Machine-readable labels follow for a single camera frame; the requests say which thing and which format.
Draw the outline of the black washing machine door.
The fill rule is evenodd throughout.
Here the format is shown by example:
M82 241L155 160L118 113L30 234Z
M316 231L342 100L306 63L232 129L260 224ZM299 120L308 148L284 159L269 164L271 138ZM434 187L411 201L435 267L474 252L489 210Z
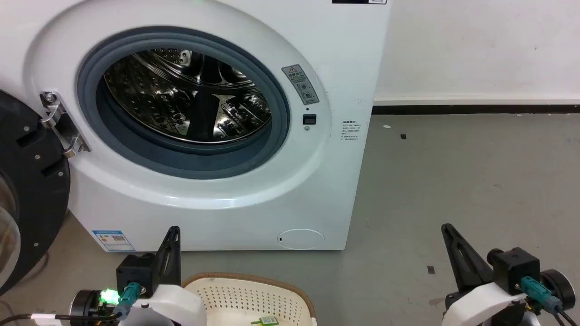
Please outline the black washing machine door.
M25 103L0 91L0 179L8 186L20 252L0 295L45 256L67 214L70 167L60 140Z

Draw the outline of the round white filter cover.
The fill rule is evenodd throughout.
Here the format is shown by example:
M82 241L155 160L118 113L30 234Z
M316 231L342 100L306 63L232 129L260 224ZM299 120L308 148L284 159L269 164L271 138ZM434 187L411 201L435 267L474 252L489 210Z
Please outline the round white filter cover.
M324 243L322 233L311 229L291 229L280 233L277 243L287 250L315 250Z

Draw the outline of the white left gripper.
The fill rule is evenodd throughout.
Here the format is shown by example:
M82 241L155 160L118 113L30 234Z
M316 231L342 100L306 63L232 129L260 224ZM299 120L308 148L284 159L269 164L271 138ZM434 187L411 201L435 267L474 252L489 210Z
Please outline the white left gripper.
M208 317L199 295L181 287L180 227L170 227L157 252L157 290L137 299L120 326L207 326Z

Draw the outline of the white perforated laundry basket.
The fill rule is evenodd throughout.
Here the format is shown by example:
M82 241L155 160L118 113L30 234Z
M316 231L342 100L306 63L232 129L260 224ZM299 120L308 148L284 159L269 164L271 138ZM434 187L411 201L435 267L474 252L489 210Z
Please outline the white perforated laundry basket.
M203 299L207 326L252 326L273 316L279 326L318 326L313 302L302 289L239 273L199 273L183 287Z

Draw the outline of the grey warning sticker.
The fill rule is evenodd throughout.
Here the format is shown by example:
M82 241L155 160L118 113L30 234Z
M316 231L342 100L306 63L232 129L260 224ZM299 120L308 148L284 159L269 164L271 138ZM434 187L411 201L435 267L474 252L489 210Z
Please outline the grey warning sticker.
M319 97L312 83L299 64L286 66L281 70L292 83L303 105L315 105L319 103Z

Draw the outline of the stainless steel washing machine drum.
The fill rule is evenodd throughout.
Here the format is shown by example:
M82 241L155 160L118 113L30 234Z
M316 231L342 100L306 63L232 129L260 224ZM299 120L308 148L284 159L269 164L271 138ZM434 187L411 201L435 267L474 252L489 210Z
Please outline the stainless steel washing machine drum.
M103 74L125 114L165 138L193 144L233 143L271 120L260 88L234 66L188 49L129 54Z

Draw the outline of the grey rubber door gasket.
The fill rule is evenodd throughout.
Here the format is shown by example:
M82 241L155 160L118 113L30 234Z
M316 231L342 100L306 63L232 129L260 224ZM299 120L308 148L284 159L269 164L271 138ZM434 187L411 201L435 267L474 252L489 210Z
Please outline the grey rubber door gasket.
M188 49L234 66L260 88L270 106L270 122L237 142L193 144L165 138L133 120L110 95L103 74L120 58L159 48ZM183 179L224 179L248 173L280 150L290 130L288 101L273 74L237 45L192 29L150 26L108 37L79 66L76 92L81 112L108 147L144 168Z

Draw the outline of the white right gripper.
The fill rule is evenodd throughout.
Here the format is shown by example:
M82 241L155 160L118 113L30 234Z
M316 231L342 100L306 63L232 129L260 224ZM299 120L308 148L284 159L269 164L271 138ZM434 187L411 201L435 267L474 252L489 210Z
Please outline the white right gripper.
M510 295L493 283L493 270L452 224L443 224L441 232L458 291L470 291L452 303L443 326L478 326L513 301L524 300L526 294Z

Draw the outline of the white front-load washing machine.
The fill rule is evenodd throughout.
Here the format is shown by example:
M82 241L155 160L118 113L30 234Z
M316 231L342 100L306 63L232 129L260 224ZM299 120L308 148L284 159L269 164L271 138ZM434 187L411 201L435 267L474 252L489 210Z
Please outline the white front-load washing machine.
M93 230L120 230L136 252L148 252L177 225L182 250L286 250L277 237L291 229L322 233L317 250L343 250L392 2L0 0L0 91L41 119L46 111L39 94L60 94L91 149L65 158L71 178L67 212L103 249ZM291 120L269 161L224 179L183 179L129 161L95 134L79 107L80 65L108 37L150 26L222 38L273 74ZM319 103L303 105L282 72L295 64ZM303 125L303 114L316 114L317 124ZM361 124L358 140L340 139L344 120Z

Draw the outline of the small printed text label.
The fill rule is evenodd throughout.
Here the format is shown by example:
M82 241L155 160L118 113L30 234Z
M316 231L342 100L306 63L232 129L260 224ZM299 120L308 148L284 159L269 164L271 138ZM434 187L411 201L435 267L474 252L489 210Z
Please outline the small printed text label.
M344 120L340 130L340 140L356 141L360 138L361 124L356 120Z

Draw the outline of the silver metal door hinge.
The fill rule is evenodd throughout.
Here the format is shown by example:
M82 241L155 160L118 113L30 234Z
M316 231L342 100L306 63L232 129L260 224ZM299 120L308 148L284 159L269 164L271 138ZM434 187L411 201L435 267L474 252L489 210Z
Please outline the silver metal door hinge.
M46 111L46 117L41 119L41 124L56 134L64 157L69 159L79 153L89 153L91 149L88 142L71 118L60 94L56 91L42 91L39 98Z

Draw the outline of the blue energy label sticker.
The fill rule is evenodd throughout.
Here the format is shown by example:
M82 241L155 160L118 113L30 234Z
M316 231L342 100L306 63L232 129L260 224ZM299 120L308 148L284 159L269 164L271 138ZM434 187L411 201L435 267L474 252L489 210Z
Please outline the blue energy label sticker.
M120 230L93 230L92 232L108 252L136 251Z

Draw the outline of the black wall baseboard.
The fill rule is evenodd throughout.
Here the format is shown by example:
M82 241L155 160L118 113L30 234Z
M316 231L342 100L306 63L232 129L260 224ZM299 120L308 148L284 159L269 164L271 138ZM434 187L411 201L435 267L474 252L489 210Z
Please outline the black wall baseboard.
M372 114L580 114L580 105L375 105Z

